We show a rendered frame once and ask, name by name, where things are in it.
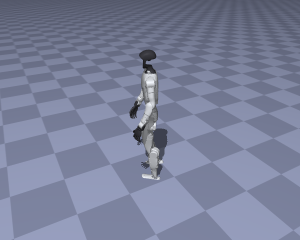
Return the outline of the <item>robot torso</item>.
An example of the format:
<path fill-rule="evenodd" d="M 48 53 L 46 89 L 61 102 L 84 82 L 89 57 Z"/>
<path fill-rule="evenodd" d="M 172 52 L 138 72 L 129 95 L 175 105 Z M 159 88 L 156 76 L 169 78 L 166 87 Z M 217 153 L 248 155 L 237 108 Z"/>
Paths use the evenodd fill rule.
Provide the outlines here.
<path fill-rule="evenodd" d="M 147 69 L 145 69 L 142 73 L 142 77 L 141 77 L 141 87 L 142 87 L 142 92 L 143 92 L 143 98 L 144 98 L 144 102 L 145 104 L 149 103 L 149 99 L 148 99 L 148 96 L 147 96 L 147 88 L 146 88 L 146 80 L 148 77 L 153 77 L 153 79 L 155 80 L 155 104 L 157 105 L 158 104 L 158 75 L 157 75 L 157 71 L 155 74 L 151 73 L 150 71 L 147 70 L 147 73 L 145 73 Z M 156 105 L 155 105 L 155 108 L 152 110 L 152 118 L 155 119 L 155 121 L 158 120 L 158 110 L 156 108 Z"/>

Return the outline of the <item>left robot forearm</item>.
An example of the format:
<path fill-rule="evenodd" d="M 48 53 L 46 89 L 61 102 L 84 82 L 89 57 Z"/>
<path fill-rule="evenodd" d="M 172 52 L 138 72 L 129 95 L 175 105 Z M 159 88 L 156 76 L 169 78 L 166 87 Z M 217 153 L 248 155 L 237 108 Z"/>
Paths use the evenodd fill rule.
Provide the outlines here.
<path fill-rule="evenodd" d="M 152 116 L 153 105 L 151 103 L 147 103 L 145 106 L 145 111 L 138 127 L 142 129 L 143 126 L 146 126 L 149 122 L 150 117 Z"/>

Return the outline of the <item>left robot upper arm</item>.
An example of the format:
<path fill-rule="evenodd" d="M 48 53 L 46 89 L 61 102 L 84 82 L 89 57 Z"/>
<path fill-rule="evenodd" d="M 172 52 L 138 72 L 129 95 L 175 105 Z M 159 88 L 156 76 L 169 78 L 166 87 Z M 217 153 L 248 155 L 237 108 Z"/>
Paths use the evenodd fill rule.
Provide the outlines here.
<path fill-rule="evenodd" d="M 156 97 L 155 97 L 156 82 L 153 77 L 146 78 L 145 87 L 147 90 L 147 98 L 149 99 L 148 103 L 152 104 L 152 110 L 153 110 L 156 107 Z"/>

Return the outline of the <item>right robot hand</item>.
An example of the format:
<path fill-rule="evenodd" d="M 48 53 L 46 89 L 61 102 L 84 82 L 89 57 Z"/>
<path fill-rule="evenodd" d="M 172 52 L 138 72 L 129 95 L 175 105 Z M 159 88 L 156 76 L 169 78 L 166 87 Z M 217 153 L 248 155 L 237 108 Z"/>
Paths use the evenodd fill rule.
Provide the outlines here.
<path fill-rule="evenodd" d="M 137 114 L 137 110 L 138 110 L 138 107 L 140 107 L 140 105 L 137 105 L 138 104 L 138 101 L 136 100 L 135 103 L 134 103 L 134 106 L 132 107 L 132 109 L 129 111 L 129 114 L 130 114 L 130 118 L 131 119 L 135 119 L 135 117 L 137 118 L 136 114 Z"/>

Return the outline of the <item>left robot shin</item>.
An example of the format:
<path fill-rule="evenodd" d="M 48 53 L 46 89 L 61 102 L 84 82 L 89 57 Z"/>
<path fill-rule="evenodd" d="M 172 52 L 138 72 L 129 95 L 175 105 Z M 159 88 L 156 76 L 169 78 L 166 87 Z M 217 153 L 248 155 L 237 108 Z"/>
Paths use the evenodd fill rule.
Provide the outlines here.
<path fill-rule="evenodd" d="M 148 154 L 148 153 L 147 153 Z M 151 151 L 148 154 L 148 162 L 152 173 L 152 178 L 157 178 L 157 170 L 159 168 L 159 156 L 156 151 Z"/>

